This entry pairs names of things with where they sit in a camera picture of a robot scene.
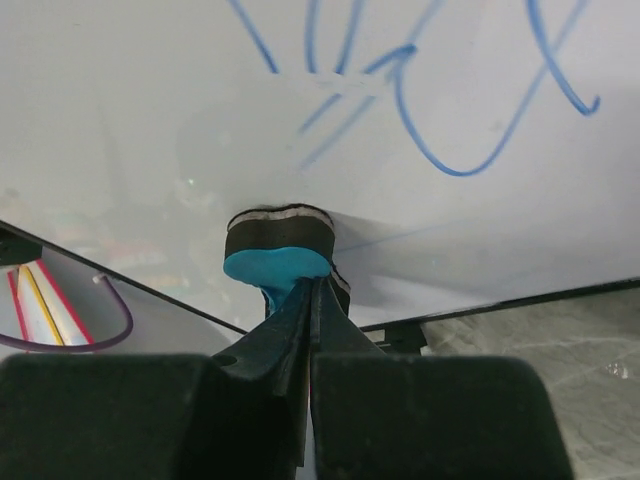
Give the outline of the blue bone-shaped whiteboard eraser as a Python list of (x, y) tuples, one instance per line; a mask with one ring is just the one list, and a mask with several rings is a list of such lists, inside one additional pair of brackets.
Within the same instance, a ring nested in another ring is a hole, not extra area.
[(227, 225), (223, 271), (256, 287), (265, 315), (275, 313), (300, 279), (327, 278), (344, 313), (351, 288), (333, 261), (336, 235), (330, 215), (312, 205), (259, 206)]

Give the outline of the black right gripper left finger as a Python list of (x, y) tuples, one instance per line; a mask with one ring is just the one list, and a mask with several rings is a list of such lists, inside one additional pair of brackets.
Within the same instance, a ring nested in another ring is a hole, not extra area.
[(214, 355), (46, 348), (1, 364), (5, 479), (292, 479), (304, 463), (312, 283)]

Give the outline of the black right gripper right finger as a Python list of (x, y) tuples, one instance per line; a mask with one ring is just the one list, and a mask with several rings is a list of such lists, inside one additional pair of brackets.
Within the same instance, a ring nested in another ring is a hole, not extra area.
[(320, 479), (570, 479), (547, 390), (504, 356), (381, 351), (314, 284), (311, 414)]

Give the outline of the white whiteboard black frame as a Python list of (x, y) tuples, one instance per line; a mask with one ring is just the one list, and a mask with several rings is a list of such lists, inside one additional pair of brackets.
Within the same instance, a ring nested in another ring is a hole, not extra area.
[(247, 331), (306, 203), (363, 328), (639, 275), (635, 1), (5, 1), (1, 220)]

